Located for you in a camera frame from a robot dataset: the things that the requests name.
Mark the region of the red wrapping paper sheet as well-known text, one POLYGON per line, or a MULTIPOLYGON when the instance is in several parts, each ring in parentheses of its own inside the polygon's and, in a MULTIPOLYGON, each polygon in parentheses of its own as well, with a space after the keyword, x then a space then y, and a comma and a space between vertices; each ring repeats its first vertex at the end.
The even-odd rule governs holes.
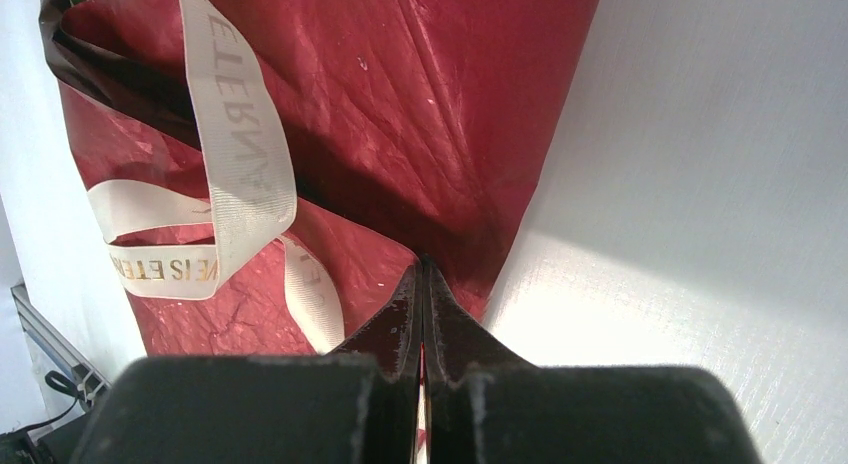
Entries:
MULTIPOLYGON (((287 139, 287 236, 344 338, 419 255, 480 317, 540 178, 599 0, 208 0, 253 49, 287 139)), ((42 0, 88 197, 129 179, 207 200, 178 0, 42 0)), ((273 241, 205 300, 126 291, 149 355, 315 354, 273 241)))

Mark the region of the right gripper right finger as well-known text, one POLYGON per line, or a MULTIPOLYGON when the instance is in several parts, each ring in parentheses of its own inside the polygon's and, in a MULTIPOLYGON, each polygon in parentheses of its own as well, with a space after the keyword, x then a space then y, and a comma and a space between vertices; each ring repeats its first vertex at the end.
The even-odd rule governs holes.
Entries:
POLYGON ((421 265, 428 461, 483 463, 487 385, 503 371, 534 365, 459 304, 432 258, 421 265))

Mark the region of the cream ribbon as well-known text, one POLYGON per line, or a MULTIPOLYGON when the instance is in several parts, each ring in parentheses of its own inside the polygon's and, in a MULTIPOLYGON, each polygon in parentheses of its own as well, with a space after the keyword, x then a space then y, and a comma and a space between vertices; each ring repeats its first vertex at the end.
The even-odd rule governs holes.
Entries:
POLYGON ((291 156, 257 57, 208 0, 178 0, 188 90, 209 197, 113 179, 88 198, 124 289, 145 298, 211 298, 273 241, 285 249, 284 298, 313 349, 344 338, 335 285, 287 236, 297 213, 291 156))

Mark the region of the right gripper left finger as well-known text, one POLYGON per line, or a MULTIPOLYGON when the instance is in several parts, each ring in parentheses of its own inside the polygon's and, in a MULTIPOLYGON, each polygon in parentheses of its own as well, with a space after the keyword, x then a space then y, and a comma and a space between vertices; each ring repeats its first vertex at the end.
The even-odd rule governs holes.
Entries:
POLYGON ((354 463, 413 463, 418 446, 422 265, 410 265, 389 300, 333 352, 360 361, 364 381, 351 435, 354 463))

